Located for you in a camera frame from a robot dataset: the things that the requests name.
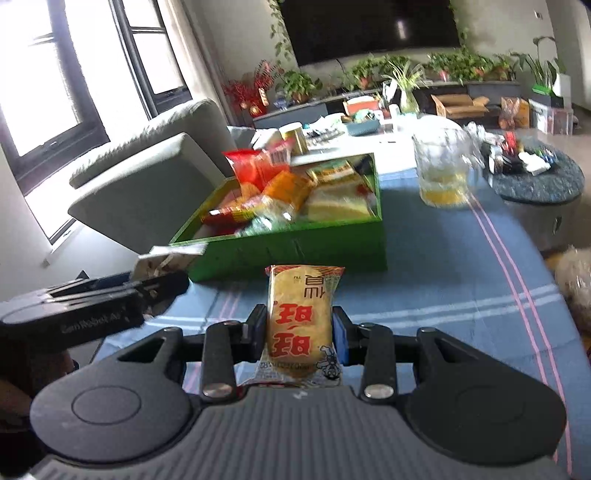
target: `curtain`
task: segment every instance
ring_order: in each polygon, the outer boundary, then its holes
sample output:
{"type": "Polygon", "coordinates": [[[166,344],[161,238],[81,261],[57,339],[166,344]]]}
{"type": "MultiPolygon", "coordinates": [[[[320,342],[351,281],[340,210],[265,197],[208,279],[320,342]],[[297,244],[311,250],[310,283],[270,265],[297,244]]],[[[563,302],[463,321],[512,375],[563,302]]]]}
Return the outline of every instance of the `curtain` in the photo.
{"type": "Polygon", "coordinates": [[[195,1],[158,0],[181,74],[194,100],[211,98],[226,116],[228,124],[236,125],[234,110],[223,93],[225,74],[215,52],[209,46],[209,32],[200,22],[195,1]]]}

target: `metal screw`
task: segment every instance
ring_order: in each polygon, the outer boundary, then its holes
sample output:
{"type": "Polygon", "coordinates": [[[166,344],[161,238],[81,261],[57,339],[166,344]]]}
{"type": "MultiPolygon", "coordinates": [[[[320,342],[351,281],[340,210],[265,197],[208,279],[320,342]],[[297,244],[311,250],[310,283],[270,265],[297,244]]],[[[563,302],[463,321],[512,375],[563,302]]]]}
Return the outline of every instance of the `metal screw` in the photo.
{"type": "Polygon", "coordinates": [[[209,398],[224,398],[231,393],[232,387],[227,383],[211,383],[203,387],[203,395],[209,398]]]}
{"type": "Polygon", "coordinates": [[[368,398],[373,398],[375,400],[384,400],[394,395],[394,389],[390,387],[390,385],[377,383],[365,387],[363,393],[368,398]]]}

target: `ribbed gray surface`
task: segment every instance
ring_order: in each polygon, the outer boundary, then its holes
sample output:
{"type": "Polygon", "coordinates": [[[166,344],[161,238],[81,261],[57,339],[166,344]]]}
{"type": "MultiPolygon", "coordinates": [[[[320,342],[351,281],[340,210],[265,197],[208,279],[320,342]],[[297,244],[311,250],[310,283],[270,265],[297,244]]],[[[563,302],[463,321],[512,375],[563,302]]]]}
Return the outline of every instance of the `ribbed gray surface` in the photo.
{"type": "Polygon", "coordinates": [[[191,432],[142,465],[84,470],[50,460],[38,480],[566,480],[550,459],[516,468],[451,460],[424,445],[391,407],[349,387],[251,388],[239,403],[205,409],[191,432]]]}

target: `blue tablecloth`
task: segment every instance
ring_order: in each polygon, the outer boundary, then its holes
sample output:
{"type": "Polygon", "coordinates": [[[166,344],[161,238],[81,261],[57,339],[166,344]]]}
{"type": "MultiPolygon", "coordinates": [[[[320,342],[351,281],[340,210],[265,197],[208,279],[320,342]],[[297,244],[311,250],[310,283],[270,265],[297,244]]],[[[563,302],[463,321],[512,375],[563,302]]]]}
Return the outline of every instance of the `blue tablecloth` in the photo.
{"type": "MultiPolygon", "coordinates": [[[[591,478],[591,369],[579,335],[540,254],[502,200],[481,185],[470,208],[422,203],[414,170],[381,176],[388,271],[345,273],[335,296],[354,322],[375,322],[400,335],[435,326],[548,384],[563,398],[569,423],[556,454],[572,477],[591,478]]],[[[107,338],[98,358],[177,325],[187,335],[226,319],[244,320],[266,303],[267,282],[193,284],[164,316],[107,338]]],[[[236,366],[239,382],[254,371],[236,366]]],[[[401,391],[414,387],[400,365],[401,391]]],[[[357,388],[361,367],[345,368],[357,388]]],[[[199,365],[183,387],[196,391],[199,365]]]]}

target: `teal container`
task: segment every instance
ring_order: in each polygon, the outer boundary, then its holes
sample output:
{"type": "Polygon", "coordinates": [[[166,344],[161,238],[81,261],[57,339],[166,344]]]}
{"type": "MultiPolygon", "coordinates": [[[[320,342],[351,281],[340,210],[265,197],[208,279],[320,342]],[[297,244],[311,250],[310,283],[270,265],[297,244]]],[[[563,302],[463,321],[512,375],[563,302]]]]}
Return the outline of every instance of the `teal container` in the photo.
{"type": "MultiPolygon", "coordinates": [[[[346,158],[354,163],[361,156],[346,158]]],[[[372,168],[374,174],[366,179],[378,203],[376,216],[369,219],[301,223],[287,230],[257,236],[224,235],[195,239],[202,227],[200,218],[216,209],[229,192],[239,189],[236,179],[228,179],[183,225],[171,240],[171,245],[207,244],[203,256],[189,268],[189,277],[194,282],[263,277],[269,265],[333,265],[351,271],[386,270],[386,239],[374,160],[372,168]]]]}

